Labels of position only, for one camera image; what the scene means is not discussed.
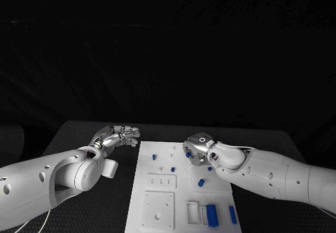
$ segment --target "small blue piece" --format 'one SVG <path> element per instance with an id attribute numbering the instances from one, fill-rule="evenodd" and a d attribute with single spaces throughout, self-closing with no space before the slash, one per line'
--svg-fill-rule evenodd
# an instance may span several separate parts
<path id="1" fill-rule="evenodd" d="M 233 206 L 230 206 L 230 214 L 231 214 L 231 220 L 233 223 L 237 224 L 237 215 L 235 215 L 235 209 Z"/>
<path id="2" fill-rule="evenodd" d="M 217 218 L 217 206 L 207 205 L 207 216 L 208 216 L 208 224 L 210 227 L 218 227 L 218 218 Z"/>
<path id="3" fill-rule="evenodd" d="M 199 182 L 198 182 L 198 186 L 199 186 L 199 187 L 202 187 L 202 186 L 204 186 L 204 184 L 205 184 L 205 180 L 204 180 L 204 179 L 201 179 L 201 180 L 199 180 Z"/>

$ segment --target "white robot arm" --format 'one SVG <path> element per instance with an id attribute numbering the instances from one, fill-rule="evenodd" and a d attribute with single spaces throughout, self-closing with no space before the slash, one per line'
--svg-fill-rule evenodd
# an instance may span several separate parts
<path id="1" fill-rule="evenodd" d="M 207 133 L 188 138 L 184 150 L 195 166 L 208 160 L 218 176 L 248 191 L 336 213 L 336 170 L 303 164 L 277 153 L 215 142 Z"/>
<path id="2" fill-rule="evenodd" d="M 0 168 L 0 231 L 19 226 L 67 199 L 88 191 L 100 176 L 113 178 L 114 147 L 139 143 L 139 128 L 107 126 L 88 146 Z"/>

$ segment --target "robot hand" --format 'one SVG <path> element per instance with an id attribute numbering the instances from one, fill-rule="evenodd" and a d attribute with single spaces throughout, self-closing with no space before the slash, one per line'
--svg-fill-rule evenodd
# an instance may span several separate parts
<path id="1" fill-rule="evenodd" d="M 24 224 L 67 199 L 88 191 L 100 176 L 113 178 L 119 163 L 106 157 L 122 145 L 137 145 L 139 128 L 107 126 L 88 146 L 0 169 L 0 231 Z"/>
<path id="2" fill-rule="evenodd" d="M 277 153 L 215 142 L 205 133 L 188 138 L 184 151 L 195 166 L 210 161 L 218 176 L 248 191 L 336 213 L 335 170 L 303 164 Z"/>

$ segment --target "black background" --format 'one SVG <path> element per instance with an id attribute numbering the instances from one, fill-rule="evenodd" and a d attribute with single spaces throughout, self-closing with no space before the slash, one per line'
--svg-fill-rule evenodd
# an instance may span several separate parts
<path id="1" fill-rule="evenodd" d="M 73 119 L 285 130 L 308 162 L 336 168 L 335 3 L 28 1 L 0 10 L 0 115 L 25 128 L 24 158 Z"/>

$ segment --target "dark table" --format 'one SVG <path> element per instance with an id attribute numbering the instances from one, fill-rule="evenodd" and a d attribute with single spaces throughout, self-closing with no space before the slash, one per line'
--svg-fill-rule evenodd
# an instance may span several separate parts
<path id="1" fill-rule="evenodd" d="M 88 145 L 96 132 L 107 125 L 140 128 L 140 141 L 184 142 L 195 133 L 207 132 L 225 144 L 273 151 L 305 163 L 290 136 L 283 131 L 83 121 L 68 121 L 64 124 L 44 155 Z M 139 148 L 140 146 L 116 148 L 109 157 L 120 164 L 114 179 L 101 177 L 90 192 L 67 200 L 52 210 L 44 233 L 124 232 Z M 315 206 L 295 201 L 272 200 L 235 185 L 233 190 L 244 233 L 336 232 L 336 219 Z M 38 233 L 45 217 L 47 214 L 34 219 L 22 233 Z M 5 232 L 13 233 L 18 228 Z"/>

